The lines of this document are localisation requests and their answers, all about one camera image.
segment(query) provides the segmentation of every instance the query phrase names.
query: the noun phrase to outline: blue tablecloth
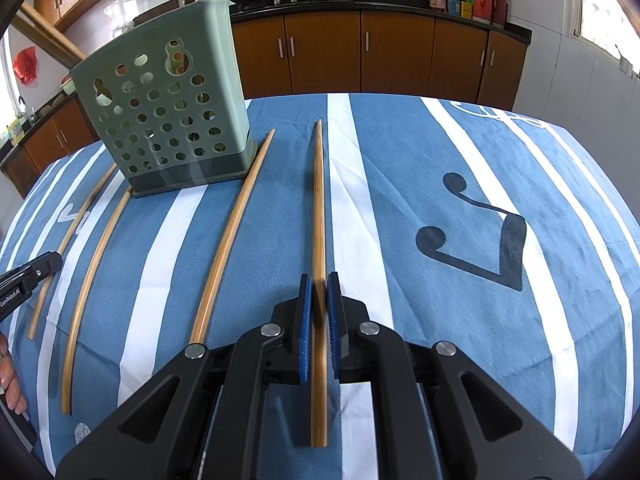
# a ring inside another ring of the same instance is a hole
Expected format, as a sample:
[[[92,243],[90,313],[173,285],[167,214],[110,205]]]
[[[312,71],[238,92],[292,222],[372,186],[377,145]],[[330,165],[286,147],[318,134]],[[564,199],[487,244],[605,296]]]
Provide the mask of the blue tablecloth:
[[[640,228],[567,131],[477,105],[391,95],[267,98],[248,103],[248,115],[256,140],[270,128],[276,134],[231,250],[209,347],[268,320],[311,270],[313,127],[322,119],[327,271],[338,271],[343,293],[408,341],[455,342],[587,473],[606,457],[639,402],[632,314],[640,308]],[[0,269],[56,250],[112,163],[101,142],[54,163],[16,215]],[[35,340],[26,332],[37,290],[1,327],[38,429],[36,452],[51,471],[187,344],[241,181],[130,200],[89,293],[72,415],[63,415],[71,315],[126,187],[116,172],[94,201],[63,255]],[[518,245],[505,227],[517,215],[526,220],[522,257],[501,266],[503,249]],[[443,232],[440,247],[433,235]],[[331,380],[328,388],[327,449],[305,447],[308,392],[272,388],[262,478],[377,477],[368,387]]]

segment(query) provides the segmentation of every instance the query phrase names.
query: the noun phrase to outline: red plastic bag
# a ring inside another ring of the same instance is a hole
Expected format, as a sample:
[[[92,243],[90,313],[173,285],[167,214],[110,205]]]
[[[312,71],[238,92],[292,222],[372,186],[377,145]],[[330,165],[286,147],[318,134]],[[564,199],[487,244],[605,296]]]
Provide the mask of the red plastic bag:
[[[14,74],[23,85],[28,85],[35,81],[38,71],[38,59],[36,58],[36,48],[27,47],[14,58]]]

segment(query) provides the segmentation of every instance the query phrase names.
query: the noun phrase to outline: black music note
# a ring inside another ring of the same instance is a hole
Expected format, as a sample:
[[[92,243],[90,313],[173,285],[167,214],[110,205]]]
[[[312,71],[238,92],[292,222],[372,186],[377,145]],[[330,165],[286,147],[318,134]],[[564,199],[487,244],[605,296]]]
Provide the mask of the black music note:
[[[441,253],[441,248],[447,241],[447,236],[439,227],[423,227],[415,235],[415,244],[418,250],[428,258],[442,262],[457,269],[470,272],[486,280],[508,286],[519,292],[522,291],[522,250],[524,240],[527,237],[527,223],[525,219],[514,213],[505,211],[489,204],[477,202],[462,194],[466,189],[466,180],[457,173],[447,173],[442,179],[449,192],[465,202],[491,211],[504,213],[506,218],[500,230],[500,272],[491,272],[482,267],[470,264],[465,260]]]

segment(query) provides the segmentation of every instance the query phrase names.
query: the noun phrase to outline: tablecloth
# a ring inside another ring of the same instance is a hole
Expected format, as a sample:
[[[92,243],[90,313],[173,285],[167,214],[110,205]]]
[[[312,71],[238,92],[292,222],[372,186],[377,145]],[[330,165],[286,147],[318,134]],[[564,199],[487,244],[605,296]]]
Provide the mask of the tablecloth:
[[[319,94],[247,105],[258,142],[270,128],[276,133],[206,344],[235,342],[267,321],[311,271],[313,127],[321,119],[327,271],[338,271],[343,293],[408,341],[453,341],[591,472],[638,407],[640,228],[579,143],[544,121],[412,96]],[[101,142],[53,163],[2,242],[0,269],[56,250],[112,163]],[[36,453],[51,472],[188,343],[241,184],[127,204],[84,310],[71,415],[60,409],[66,334],[89,260],[127,187],[121,173],[65,251],[34,341],[27,329],[38,290],[2,323],[38,430]],[[308,391],[271,388],[262,478],[377,477],[367,385],[331,379],[328,391],[329,446],[311,449]]]

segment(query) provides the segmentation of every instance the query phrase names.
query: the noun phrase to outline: table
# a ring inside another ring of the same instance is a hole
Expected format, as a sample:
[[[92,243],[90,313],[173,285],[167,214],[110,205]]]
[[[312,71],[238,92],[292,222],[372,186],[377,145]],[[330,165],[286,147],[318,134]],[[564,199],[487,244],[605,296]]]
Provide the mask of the table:
[[[310,272],[313,127],[321,119],[327,271],[338,271],[343,293],[408,341],[456,343],[573,449],[587,473],[594,470],[638,406],[640,228],[577,141],[511,112],[411,96],[247,104],[255,139],[276,133],[206,344],[232,343],[268,320]],[[0,268],[55,250],[112,163],[98,142],[52,164],[14,219]],[[116,172],[90,208],[34,341],[26,332],[38,291],[0,327],[39,430],[36,452],[50,471],[187,344],[241,181],[130,200],[89,293],[72,414],[63,415],[66,332],[126,187]],[[308,391],[270,390],[262,478],[376,478],[367,386],[331,380],[328,390],[326,449],[305,447]]]

